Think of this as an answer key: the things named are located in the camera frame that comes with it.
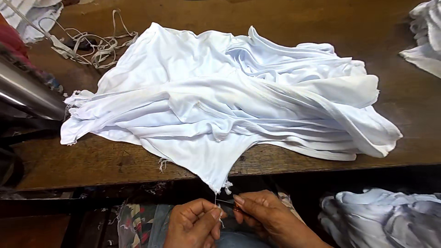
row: red fabric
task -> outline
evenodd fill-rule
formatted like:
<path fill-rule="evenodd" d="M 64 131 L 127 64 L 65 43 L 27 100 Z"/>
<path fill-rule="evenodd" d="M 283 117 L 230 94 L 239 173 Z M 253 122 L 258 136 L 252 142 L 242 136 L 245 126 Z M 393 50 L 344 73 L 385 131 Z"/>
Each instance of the red fabric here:
<path fill-rule="evenodd" d="M 13 27 L 11 27 L 8 24 L 0 24 L 0 42 L 15 57 L 20 59 L 23 63 L 32 66 L 27 55 L 26 45 L 21 40 L 17 30 L 15 30 Z"/>

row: hand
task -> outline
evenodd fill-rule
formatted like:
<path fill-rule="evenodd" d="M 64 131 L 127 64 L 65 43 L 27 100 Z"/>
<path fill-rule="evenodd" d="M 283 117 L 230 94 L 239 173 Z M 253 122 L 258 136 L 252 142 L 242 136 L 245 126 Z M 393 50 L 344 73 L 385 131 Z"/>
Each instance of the hand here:
<path fill-rule="evenodd" d="M 221 236 L 219 218 L 227 214 L 205 199 L 177 205 L 170 214 L 164 248 L 215 248 Z"/>
<path fill-rule="evenodd" d="M 329 248 L 270 191 L 234 195 L 236 204 L 248 215 L 234 211 L 236 221 L 245 222 L 261 238 L 271 237 L 284 248 Z"/>

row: fingernail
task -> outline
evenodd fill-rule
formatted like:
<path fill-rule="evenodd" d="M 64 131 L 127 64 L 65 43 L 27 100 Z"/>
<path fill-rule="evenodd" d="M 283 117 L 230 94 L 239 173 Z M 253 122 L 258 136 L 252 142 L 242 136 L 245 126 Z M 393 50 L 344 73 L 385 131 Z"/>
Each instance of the fingernail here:
<path fill-rule="evenodd" d="M 219 219 L 221 217 L 221 212 L 222 212 L 222 210 L 220 208 L 216 208 L 216 209 L 211 211 L 211 215 L 213 216 L 213 218 L 215 220 L 217 220 L 217 219 Z"/>
<path fill-rule="evenodd" d="M 242 197 L 240 197 L 238 195 L 233 195 L 233 198 L 239 205 L 243 205 L 245 203 L 245 200 L 242 199 Z"/>

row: finger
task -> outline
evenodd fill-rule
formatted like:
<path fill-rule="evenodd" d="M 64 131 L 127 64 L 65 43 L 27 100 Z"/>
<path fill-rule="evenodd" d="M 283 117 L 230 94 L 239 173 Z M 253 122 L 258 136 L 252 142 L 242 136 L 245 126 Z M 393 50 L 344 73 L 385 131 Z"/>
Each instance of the finger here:
<path fill-rule="evenodd" d="M 243 216 L 243 220 L 245 221 L 245 223 L 255 229 L 258 229 L 259 227 L 262 227 L 262 223 L 260 223 L 260 221 L 256 220 L 255 218 L 251 217 L 251 216 Z"/>
<path fill-rule="evenodd" d="M 264 205 L 265 207 L 276 207 L 280 203 L 278 197 L 269 190 L 242 193 L 239 194 L 239 196 L 242 198 L 251 199 L 257 203 Z"/>
<path fill-rule="evenodd" d="M 221 237 L 221 223 L 220 222 L 218 222 L 214 227 L 213 227 L 213 229 L 211 229 L 211 232 L 210 232 L 210 234 L 211 234 L 211 236 L 214 238 L 214 240 L 218 240 L 220 237 Z"/>
<path fill-rule="evenodd" d="M 217 206 L 205 199 L 199 198 L 182 205 L 181 208 L 183 209 L 182 215 L 194 223 L 199 219 L 198 215 L 217 208 Z"/>
<path fill-rule="evenodd" d="M 243 222 L 243 214 L 238 211 L 233 211 L 234 217 L 236 218 L 236 221 L 238 224 L 242 224 Z"/>
<path fill-rule="evenodd" d="M 203 248 L 211 248 L 214 245 L 214 239 L 213 237 L 211 237 L 211 235 L 209 235 L 206 239 L 205 239 L 205 243 Z"/>
<path fill-rule="evenodd" d="M 265 220 L 269 215 L 269 208 L 263 206 L 248 198 L 242 198 L 238 195 L 233 195 L 236 204 L 247 214 L 250 214 L 259 221 Z"/>
<path fill-rule="evenodd" d="M 195 222 L 190 232 L 193 233 L 193 235 L 195 235 L 196 237 L 200 237 L 205 240 L 205 238 L 211 232 L 211 229 L 213 229 L 213 227 L 219 222 L 221 212 L 221 209 L 215 208 L 204 214 L 201 219 Z"/>

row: white cloth stack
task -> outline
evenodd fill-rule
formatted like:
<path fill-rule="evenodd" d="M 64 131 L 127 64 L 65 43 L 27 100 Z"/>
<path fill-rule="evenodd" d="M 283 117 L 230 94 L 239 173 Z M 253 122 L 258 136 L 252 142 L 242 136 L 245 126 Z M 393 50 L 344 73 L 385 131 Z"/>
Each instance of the white cloth stack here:
<path fill-rule="evenodd" d="M 341 248 L 439 248 L 441 200 L 374 188 L 325 197 L 318 219 Z"/>
<path fill-rule="evenodd" d="M 378 78 L 330 44 L 283 47 L 217 31 L 195 35 L 152 23 L 98 82 L 66 99 L 61 143 L 88 132 L 142 145 L 225 186 L 237 158 L 272 144 L 315 158 L 382 158 L 402 137 L 380 116 Z"/>
<path fill-rule="evenodd" d="M 441 78 L 441 0 L 421 3 L 409 13 L 417 47 L 400 55 L 408 62 Z"/>
<path fill-rule="evenodd" d="M 57 20 L 63 9 L 61 0 L 7 0 L 12 3 L 26 18 L 38 27 L 38 22 L 49 17 Z M 29 26 L 22 18 L 9 8 L 3 1 L 0 1 L 0 13 L 6 19 L 9 25 L 13 26 L 24 43 L 37 42 L 44 35 L 33 27 Z M 40 22 L 45 31 L 49 31 L 55 22 L 50 19 L 44 19 Z"/>

